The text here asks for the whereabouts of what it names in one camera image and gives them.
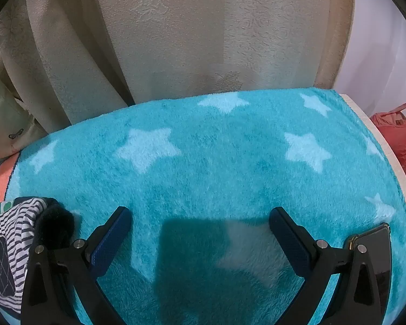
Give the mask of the navy striped child pants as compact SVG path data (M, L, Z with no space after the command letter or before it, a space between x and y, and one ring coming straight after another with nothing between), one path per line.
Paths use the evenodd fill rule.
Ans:
M74 216L53 198L19 197L0 203L0 311L19 319L31 246L64 248Z

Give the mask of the black smartphone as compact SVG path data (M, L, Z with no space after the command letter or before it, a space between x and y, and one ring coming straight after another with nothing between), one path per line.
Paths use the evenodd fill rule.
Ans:
M384 318L389 302L392 273L390 228L385 222L361 234L350 236L345 246L355 249L360 244L367 248L378 286L381 317Z

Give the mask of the red plastic bag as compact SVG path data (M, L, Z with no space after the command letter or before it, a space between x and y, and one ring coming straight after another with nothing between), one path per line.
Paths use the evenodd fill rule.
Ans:
M379 112L370 120L385 138L406 174L406 103L389 112Z

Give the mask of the turquoise star cartoon blanket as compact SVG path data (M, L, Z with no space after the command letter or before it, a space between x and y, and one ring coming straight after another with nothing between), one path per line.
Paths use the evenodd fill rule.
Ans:
M157 100L55 132L0 164L0 203L53 198L86 237L119 206L133 230L100 280L128 324L269 324L299 290L271 235L281 206L332 246L385 222L384 316L406 304L406 200L367 126L334 91Z

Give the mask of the white sheer curtain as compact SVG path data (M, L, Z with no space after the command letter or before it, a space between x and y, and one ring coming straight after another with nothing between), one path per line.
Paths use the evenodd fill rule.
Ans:
M355 0L334 89L368 116L406 102L406 20L391 0Z

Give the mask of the beige patterned curtain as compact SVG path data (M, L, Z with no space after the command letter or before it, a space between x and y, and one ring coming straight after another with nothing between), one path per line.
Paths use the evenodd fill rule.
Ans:
M0 0L0 159L137 103L330 89L354 0Z

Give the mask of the white bed frame edge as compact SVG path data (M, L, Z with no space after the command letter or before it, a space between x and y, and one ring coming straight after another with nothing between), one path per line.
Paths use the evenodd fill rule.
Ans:
M361 121L367 126L369 131L372 133L372 135L375 137L377 142L380 144L384 155L388 159L397 179L398 182L401 186L401 190L403 192L403 195L406 200L406 174L403 171L403 168L401 167L400 162L396 158L396 155L394 154L393 150L389 146L388 142L385 140L383 135L380 133L380 131L377 129L377 127L372 123L372 120L365 115L365 113L360 109L360 107L346 94L341 94L340 95L343 100L349 105L349 107L356 113L356 115L361 119Z

